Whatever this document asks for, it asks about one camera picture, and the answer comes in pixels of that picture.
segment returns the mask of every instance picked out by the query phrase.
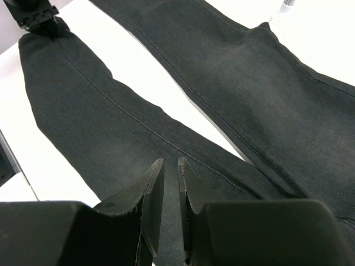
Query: white surface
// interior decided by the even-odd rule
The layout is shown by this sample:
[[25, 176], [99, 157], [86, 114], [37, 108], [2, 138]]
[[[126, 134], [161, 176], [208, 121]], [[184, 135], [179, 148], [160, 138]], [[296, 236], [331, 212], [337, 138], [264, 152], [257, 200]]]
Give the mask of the white surface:
[[[282, 4], [282, 0], [208, 2], [247, 27], [269, 20]], [[292, 16], [275, 17], [272, 29], [304, 63], [355, 85], [355, 18], [350, 11], [344, 11], [344, 5], [354, 4], [346, 0], [302, 2]], [[116, 80], [237, 156], [234, 147], [186, 98], [166, 70], [119, 24], [86, 0], [74, 0], [62, 9], [60, 16], [107, 65]], [[16, 45], [0, 56], [0, 114], [0, 128], [40, 200], [80, 200], [90, 206], [99, 202], [37, 129], [26, 97]]]
[[0, 202], [37, 201], [22, 173], [14, 175], [0, 189]]

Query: robotic arm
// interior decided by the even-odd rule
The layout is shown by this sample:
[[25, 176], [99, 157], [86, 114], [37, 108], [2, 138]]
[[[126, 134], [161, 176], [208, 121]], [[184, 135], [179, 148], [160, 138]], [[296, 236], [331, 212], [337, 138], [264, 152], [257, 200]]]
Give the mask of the robotic arm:
[[17, 24], [32, 32], [38, 28], [47, 28], [51, 32], [57, 28], [55, 15], [57, 8], [49, 0], [4, 0]]

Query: denim fabric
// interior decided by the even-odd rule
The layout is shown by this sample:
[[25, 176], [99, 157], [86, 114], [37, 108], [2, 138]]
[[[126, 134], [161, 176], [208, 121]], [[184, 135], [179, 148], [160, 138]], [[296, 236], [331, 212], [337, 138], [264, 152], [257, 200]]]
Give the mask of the denim fabric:
[[157, 265], [182, 264], [178, 157], [227, 199], [285, 198], [255, 167], [173, 120], [114, 80], [104, 63], [60, 20], [60, 35], [19, 42], [26, 91], [40, 130], [104, 200], [165, 160]]
[[286, 197], [325, 202], [355, 250], [355, 88], [316, 73], [267, 23], [203, 0], [91, 0], [131, 31]]

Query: seam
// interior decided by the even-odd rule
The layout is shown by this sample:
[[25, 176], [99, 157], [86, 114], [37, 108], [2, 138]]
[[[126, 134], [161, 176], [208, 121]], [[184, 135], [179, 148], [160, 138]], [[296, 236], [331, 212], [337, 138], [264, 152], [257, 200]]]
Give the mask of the seam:
[[[111, 12], [114, 13], [116, 16], [118, 16], [124, 23], [126, 23], [127, 25], [129, 25], [133, 30], [136, 31], [136, 33], [138, 35], [140, 35], [149, 45], [150, 47], [155, 51], [157, 52], [161, 58], [164, 60], [164, 62], [171, 68], [171, 70], [177, 75], [177, 77], [186, 85], [186, 87], [195, 95], [195, 97], [201, 102], [203, 103], [210, 112], [212, 112], [213, 114], [215, 114], [217, 116], [218, 119], [220, 119], [251, 151], [253, 151], [254, 153], [256, 153], [256, 155], [258, 155], [267, 165], [269, 165], [278, 175], [280, 176], [284, 176], [284, 177], [288, 177], [289, 176], [289, 173], [287, 171], [285, 171], [282, 167], [280, 166], [277, 166], [277, 165], [274, 165], [273, 163], [271, 163], [267, 158], [265, 158], [260, 152], [258, 152], [251, 144], [249, 144], [240, 134], [238, 134], [236, 132], [236, 130], [226, 121], [224, 120], [218, 113], [217, 111], [215, 111], [212, 107], [209, 106], [209, 104], [207, 102], [205, 102], [201, 96], [192, 89], [192, 87], [182, 78], [181, 74], [176, 70], [176, 68], [173, 67], [172, 63], [170, 63], [166, 58], [165, 56], [163, 56], [163, 52], [159, 51], [157, 47], [154, 47], [152, 42], [150, 42], [142, 33], [140, 33], [134, 26], [132, 26], [129, 22], [127, 22], [122, 16], [118, 15], [115, 11], [114, 11], [114, 7], [111, 6], [109, 3], [105, 2], [103, 3], [103, 5], [107, 5], [107, 7], [109, 7], [111, 9]], [[282, 49], [286, 50], [287, 53], [289, 53], [292, 57], [294, 57], [294, 55], [292, 55], [292, 53], [290, 51], [287, 50], [287, 48], [283, 47], [282, 44], [280, 44]], [[301, 70], [303, 70], [308, 76], [310, 76], [310, 78], [314, 79], [314, 80], [317, 80], [315, 79], [313, 76], [311, 76], [307, 71], [305, 71], [299, 64], [298, 62], [293, 59], [296, 63], [296, 65], [301, 68]], [[350, 96], [353, 96], [347, 92], [344, 92], [340, 89], [337, 89], [337, 88], [334, 88], [340, 92], [343, 92], [343, 93], [346, 93]]]
[[[224, 19], [224, 18], [222, 17], [222, 16], [224, 16], [224, 15], [221, 16], [220, 14], [213, 13], [207, 6], [203, 5], [200, 0], [195, 0], [195, 1], [196, 1], [197, 3], [199, 3], [201, 6], [203, 6], [205, 9], [207, 9], [207, 11], [209, 11], [212, 15], [215, 15], [217, 18], [219, 18], [221, 21], [223, 21], [224, 23], [226, 23], [228, 26], [230, 26], [230, 27], [231, 27], [232, 29], [234, 29], [235, 31], [237, 31], [237, 32], [243, 32], [243, 31], [238, 30], [238, 29], [236, 29], [236, 28], [234, 27], [233, 24], [234, 24], [234, 23], [235, 23], [235, 24], [238, 24], [237, 22], [230, 22], [230, 21], [228, 21], [227, 19]], [[266, 32], [269, 33], [269, 34], [271, 33], [271, 37], [272, 37], [274, 40], [276, 40], [277, 42], [279, 42], [278, 38], [276, 37], [276, 35], [275, 35], [272, 31], [270, 32], [269, 30], [264, 29], [264, 28], [260, 28], [260, 29], [266, 31]], [[326, 86], [329, 86], [329, 87], [332, 88], [332, 89], [341, 91], [341, 92], [343, 92], [343, 93], [345, 93], [345, 94], [347, 94], [347, 95], [349, 95], [349, 96], [355, 98], [355, 95], [352, 95], [351, 93], [348, 93], [348, 92], [346, 92], [346, 91], [343, 91], [342, 89], [339, 89], [339, 88], [337, 88], [337, 87], [334, 87], [334, 86], [332, 86], [332, 85], [326, 83], [325, 81], [323, 81], [323, 80], [321, 80], [321, 79], [319, 79], [319, 78], [315, 78], [311, 73], [308, 72], [308, 70], [306, 70], [306, 69], [300, 64], [300, 62], [299, 62], [300, 60], [299, 60], [298, 58], [296, 58], [295, 55], [292, 54], [291, 51], [290, 51], [287, 47], [285, 47], [285, 46], [284, 46], [283, 44], [281, 44], [280, 42], [279, 42], [279, 44], [280, 44], [281, 48], [282, 48], [289, 56], [292, 57], [292, 59], [293, 59], [293, 61], [296, 63], [296, 65], [297, 65], [302, 71], [304, 71], [310, 78], [312, 78], [312, 79], [314, 79], [314, 80], [316, 80], [316, 81], [319, 81], [319, 82], [321, 82], [322, 84], [324, 84], [324, 85], [326, 85]]]
[[116, 14], [115, 12], [113, 12], [116, 16], [118, 16], [121, 20], [123, 20], [127, 25], [129, 25], [130, 27], [133, 28], [133, 30], [135, 30], [137, 32], [137, 34], [139, 34], [142, 38], [144, 38], [144, 40], [150, 45], [150, 47], [156, 51], [156, 53], [158, 53], [161, 58], [164, 60], [164, 62], [171, 68], [171, 70], [178, 76], [178, 78], [181, 80], [181, 82], [183, 82], [186, 87], [195, 95], [195, 97], [202, 102], [213, 114], [215, 114], [217, 116], [218, 119], [220, 119], [250, 150], [252, 150], [254, 153], [256, 153], [257, 155], [259, 155], [259, 157], [261, 157], [263, 159], [263, 161], [269, 165], [274, 171], [276, 171], [280, 176], [283, 176], [283, 174], [281, 173], [281, 171], [275, 167], [271, 162], [269, 162], [265, 157], [263, 157], [261, 155], [261, 153], [259, 153], [254, 147], [252, 147], [240, 134], [238, 134], [235, 129], [227, 122], [225, 121], [213, 108], [211, 108], [208, 103], [206, 103], [201, 96], [195, 92], [192, 87], [181, 77], [181, 75], [178, 73], [178, 71], [171, 65], [170, 62], [168, 62], [165, 57], [162, 55], [162, 53], [155, 48], [150, 41], [148, 41], [135, 27], [133, 27], [130, 23], [128, 23], [124, 18], [122, 18], [121, 16], [119, 16], [118, 14]]
[[349, 220], [339, 220], [339, 222], [346, 224], [347, 226], [351, 227], [355, 230], [355, 226], [349, 223]]
[[134, 121], [136, 121], [138, 124], [140, 124], [141, 126], [145, 127], [148, 131], [150, 131], [151, 133], [153, 133], [155, 136], [157, 136], [159, 139], [163, 140], [165, 143], [169, 144], [170, 146], [172, 146], [174, 149], [182, 152], [183, 154], [185, 154], [186, 156], [190, 157], [191, 159], [193, 159], [194, 161], [196, 161], [198, 164], [200, 164], [201, 166], [204, 166], [206, 169], [210, 170], [211, 172], [217, 174], [218, 176], [222, 177], [224, 180], [226, 180], [229, 184], [231, 184], [232, 186], [234, 186], [236, 189], [238, 189], [239, 191], [248, 194], [248, 195], [252, 195], [254, 196], [252, 193], [248, 193], [244, 190], [242, 190], [240, 187], [238, 187], [236, 184], [234, 184], [232, 181], [230, 181], [226, 176], [224, 176], [223, 174], [217, 172], [216, 170], [214, 170], [213, 168], [211, 168], [210, 166], [204, 164], [203, 162], [201, 162], [200, 160], [198, 160], [196, 157], [194, 157], [193, 155], [189, 154], [188, 152], [182, 150], [181, 148], [177, 147], [176, 145], [174, 145], [173, 143], [171, 143], [170, 141], [168, 141], [167, 139], [163, 138], [161, 135], [159, 135], [157, 132], [155, 132], [153, 129], [151, 129], [150, 127], [148, 127], [148, 125], [146, 125], [145, 123], [141, 122], [140, 120], [138, 120], [137, 118], [135, 118], [134, 116], [132, 116], [130, 113], [128, 113], [127, 111], [125, 111], [122, 107], [120, 107], [116, 102], [114, 102], [110, 97], [108, 97], [103, 91], [101, 91], [98, 86], [96, 86], [96, 84], [67, 56], [67, 54], [61, 49], [61, 47], [57, 44], [56, 41], [54, 41], [54, 44], [58, 47], [58, 49], [62, 52], [62, 54], [66, 57], [66, 59], [72, 64], [72, 66], [74, 66], [81, 74], [83, 77], [85, 77], [91, 84], [92, 86], [95, 87], [95, 89], [100, 92], [102, 94], [102, 96], [104, 96], [107, 100], [109, 100], [116, 108], [118, 108], [120, 111], [122, 111], [124, 114], [126, 114], [127, 116], [129, 116], [131, 119], [133, 119]]
[[349, 222], [355, 224], [355, 220], [353, 218], [343, 217], [343, 216], [339, 216], [339, 215], [334, 215], [334, 216], [337, 217], [340, 220], [346, 220], [346, 221], [349, 221]]

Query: black garment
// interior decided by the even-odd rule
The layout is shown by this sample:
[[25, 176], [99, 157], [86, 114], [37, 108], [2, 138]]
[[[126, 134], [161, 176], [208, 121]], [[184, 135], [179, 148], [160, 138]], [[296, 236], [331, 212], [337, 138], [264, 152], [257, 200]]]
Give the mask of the black garment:
[[258, 169], [114, 80], [63, 22], [60, 26], [60, 37], [31, 33], [19, 42], [37, 125], [101, 200], [139, 178], [157, 158], [164, 158], [157, 265], [182, 264], [178, 157], [187, 157], [196, 174], [225, 198], [285, 197]]
[[280, 193], [325, 202], [355, 250], [354, 87], [302, 64], [267, 23], [248, 29], [203, 0], [91, 1], [151, 51]]

